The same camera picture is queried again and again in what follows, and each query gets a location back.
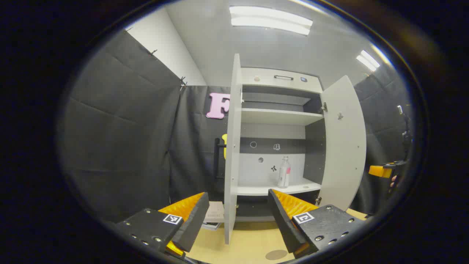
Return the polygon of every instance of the cabinet shelf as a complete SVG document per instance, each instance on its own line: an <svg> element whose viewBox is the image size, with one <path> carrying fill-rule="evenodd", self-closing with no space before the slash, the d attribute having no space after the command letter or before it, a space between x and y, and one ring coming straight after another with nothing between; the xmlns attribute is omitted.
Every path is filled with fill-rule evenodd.
<svg viewBox="0 0 469 264"><path fill-rule="evenodd" d="M295 111L256 108L241 109L241 122L243 123L309 125L323 118L323 115L320 114Z"/></svg>
<svg viewBox="0 0 469 264"><path fill-rule="evenodd" d="M279 190L286 194L298 194L321 189L321 185L308 179L301 178L290 183L287 188L270 186L238 186L237 195L245 196L267 196L269 189Z"/></svg>

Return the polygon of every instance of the plastic bottle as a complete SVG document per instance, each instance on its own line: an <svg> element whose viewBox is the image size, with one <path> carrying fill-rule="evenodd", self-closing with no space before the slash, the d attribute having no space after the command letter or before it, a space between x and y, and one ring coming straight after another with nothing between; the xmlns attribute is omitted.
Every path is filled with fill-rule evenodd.
<svg viewBox="0 0 469 264"><path fill-rule="evenodd" d="M288 182L290 180L290 170L291 165L288 162L288 156L283 156L282 158L282 165L280 166L280 175L279 175L279 188L287 188Z"/></svg>

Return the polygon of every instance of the open cabinet door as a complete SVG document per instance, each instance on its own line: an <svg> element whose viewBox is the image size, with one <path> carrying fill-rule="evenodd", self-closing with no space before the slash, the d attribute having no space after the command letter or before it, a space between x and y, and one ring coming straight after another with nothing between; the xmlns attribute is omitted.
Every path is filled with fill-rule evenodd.
<svg viewBox="0 0 469 264"><path fill-rule="evenodd" d="M345 75L321 93L326 155L320 205L350 206L362 180L366 155L365 121L360 101Z"/></svg>
<svg viewBox="0 0 469 264"><path fill-rule="evenodd" d="M227 159L225 163L225 243L229 244L236 218L236 198L239 175L241 136L242 77L239 54L234 55L227 130Z"/></svg>

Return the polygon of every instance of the ceiling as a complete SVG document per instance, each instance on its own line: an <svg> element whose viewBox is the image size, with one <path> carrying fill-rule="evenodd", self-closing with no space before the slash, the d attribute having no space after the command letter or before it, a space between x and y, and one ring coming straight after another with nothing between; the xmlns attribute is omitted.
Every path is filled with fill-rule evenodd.
<svg viewBox="0 0 469 264"><path fill-rule="evenodd" d="M276 8L313 21L308 36L258 27L233 27L228 7ZM370 70L356 57L370 42L342 20L287 0L182 0L167 12L207 85L230 86L233 56L242 67L290 70L319 76L324 89L344 75L355 85Z"/></svg>

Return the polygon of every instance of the white cabinet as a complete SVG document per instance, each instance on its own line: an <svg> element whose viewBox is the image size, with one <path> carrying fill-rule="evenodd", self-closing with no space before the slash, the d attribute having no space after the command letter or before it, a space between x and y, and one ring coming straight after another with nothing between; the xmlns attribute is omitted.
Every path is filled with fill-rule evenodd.
<svg viewBox="0 0 469 264"><path fill-rule="evenodd" d="M324 103L326 109L319 111ZM321 129L311 135L323 141L308 139L305 130L313 126ZM313 141L326 145L318 148L322 153L307 153L314 148L305 145ZM318 77L241 68L235 54L225 167L225 243L231 239L239 195L267 196L270 188L287 194L320 190L320 206L346 210L360 185L365 153L363 114L347 76L323 91ZM289 156L292 172L289 186L280 189L275 166L280 167L284 155ZM322 158L319 165L309 162L316 156Z"/></svg>

